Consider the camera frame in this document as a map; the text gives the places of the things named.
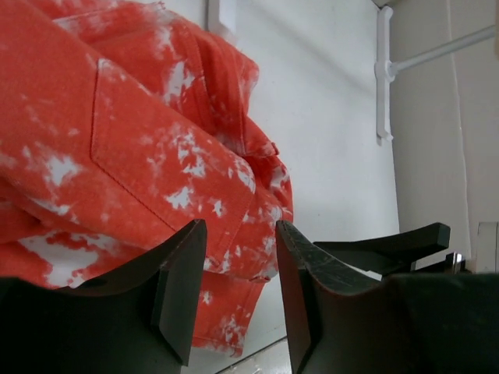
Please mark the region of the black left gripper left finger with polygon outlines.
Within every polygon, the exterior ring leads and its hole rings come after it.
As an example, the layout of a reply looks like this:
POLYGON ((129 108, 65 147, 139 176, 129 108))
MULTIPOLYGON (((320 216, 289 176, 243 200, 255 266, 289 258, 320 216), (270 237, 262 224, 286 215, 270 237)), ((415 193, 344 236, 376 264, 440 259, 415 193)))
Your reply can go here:
POLYGON ((206 247, 206 224, 194 220, 77 288, 2 278, 2 372, 180 372, 189 363, 206 247))

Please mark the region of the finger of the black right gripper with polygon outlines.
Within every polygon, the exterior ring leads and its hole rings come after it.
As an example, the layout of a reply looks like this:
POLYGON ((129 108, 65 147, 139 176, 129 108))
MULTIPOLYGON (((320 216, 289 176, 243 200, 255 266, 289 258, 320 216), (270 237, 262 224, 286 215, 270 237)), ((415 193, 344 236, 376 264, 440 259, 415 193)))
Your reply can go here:
POLYGON ((381 276, 408 273, 415 262, 449 247, 451 228, 433 223, 413 231, 357 242, 314 242, 313 244, 355 268, 381 276))

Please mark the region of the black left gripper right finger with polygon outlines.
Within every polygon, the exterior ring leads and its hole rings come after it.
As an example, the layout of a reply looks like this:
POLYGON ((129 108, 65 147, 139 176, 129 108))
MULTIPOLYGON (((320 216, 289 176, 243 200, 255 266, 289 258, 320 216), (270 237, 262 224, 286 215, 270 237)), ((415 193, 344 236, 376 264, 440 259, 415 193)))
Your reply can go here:
POLYGON ((295 373, 495 373, 498 276, 447 254, 381 276, 343 263, 292 223, 275 229, 295 373))

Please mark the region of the orange white tie-dye trousers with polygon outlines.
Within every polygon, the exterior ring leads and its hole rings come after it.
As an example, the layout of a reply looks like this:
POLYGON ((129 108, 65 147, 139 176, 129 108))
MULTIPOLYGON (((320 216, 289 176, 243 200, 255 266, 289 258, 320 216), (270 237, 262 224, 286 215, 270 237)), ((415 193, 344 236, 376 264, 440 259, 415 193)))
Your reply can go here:
POLYGON ((160 2, 2 2, 2 276, 74 288, 203 219, 193 346, 240 356, 293 218, 258 76, 160 2))

